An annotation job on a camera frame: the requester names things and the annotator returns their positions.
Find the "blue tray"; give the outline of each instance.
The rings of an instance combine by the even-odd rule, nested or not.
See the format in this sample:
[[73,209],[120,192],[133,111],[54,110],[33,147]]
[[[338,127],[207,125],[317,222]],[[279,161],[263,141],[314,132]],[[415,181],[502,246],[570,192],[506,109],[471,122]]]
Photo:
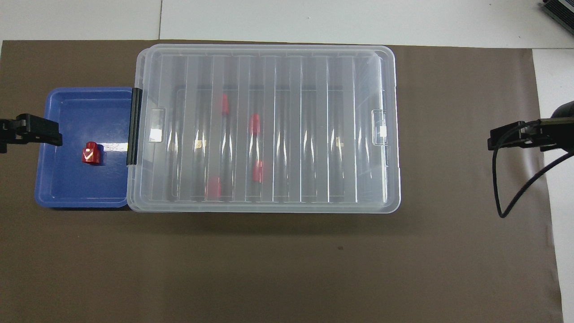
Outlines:
[[[63,145],[40,145],[36,202],[44,207],[122,207],[127,193],[130,87],[55,89],[44,118],[59,123]],[[104,165],[82,163],[86,142],[103,146]]]

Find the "black mechanical device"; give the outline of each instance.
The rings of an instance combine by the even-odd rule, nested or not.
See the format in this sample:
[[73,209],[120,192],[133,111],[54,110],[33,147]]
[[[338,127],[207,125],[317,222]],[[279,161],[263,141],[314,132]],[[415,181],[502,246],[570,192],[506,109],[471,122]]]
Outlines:
[[[541,151],[563,149],[567,153],[548,164],[526,182],[516,193],[506,210],[502,211],[498,197],[497,185],[497,154],[500,148],[539,147]],[[564,160],[574,156],[574,101],[561,105],[551,118],[534,121],[517,121],[512,124],[498,127],[490,131],[488,150],[492,153],[492,183],[494,186],[494,199],[497,204],[498,215],[505,218],[520,196],[540,178],[544,173]]]
[[18,115],[16,119],[0,119],[0,153],[6,153],[8,144],[27,143],[61,146],[58,123],[28,113]]

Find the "brown mat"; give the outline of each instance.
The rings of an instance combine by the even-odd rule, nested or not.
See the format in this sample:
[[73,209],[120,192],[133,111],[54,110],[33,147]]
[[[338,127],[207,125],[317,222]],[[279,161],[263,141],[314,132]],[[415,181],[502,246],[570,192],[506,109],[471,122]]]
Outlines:
[[[132,86],[157,41],[5,41],[2,117],[55,87]],[[402,205],[389,215],[138,214],[34,201],[38,145],[0,155],[3,322],[561,322],[546,181],[507,219],[491,128],[539,117],[529,49],[392,46]],[[542,166],[502,151],[502,200]]]

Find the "black clip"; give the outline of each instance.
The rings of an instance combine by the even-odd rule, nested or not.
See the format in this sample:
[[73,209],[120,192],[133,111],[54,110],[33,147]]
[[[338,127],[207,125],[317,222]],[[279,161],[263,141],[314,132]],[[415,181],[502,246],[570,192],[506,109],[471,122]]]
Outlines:
[[6,153],[8,144],[47,143],[62,145],[58,123],[28,113],[16,119],[0,119],[0,153]]

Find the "white table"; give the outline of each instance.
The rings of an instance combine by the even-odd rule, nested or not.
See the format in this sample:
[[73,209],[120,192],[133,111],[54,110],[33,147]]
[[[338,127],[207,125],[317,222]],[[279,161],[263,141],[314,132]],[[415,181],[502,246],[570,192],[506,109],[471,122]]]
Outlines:
[[[541,116],[549,117],[559,105],[574,100],[574,36],[546,16],[539,3],[3,0],[0,41],[203,39],[534,48]],[[548,152],[545,161],[560,154]],[[546,178],[564,321],[574,322],[574,160]]]

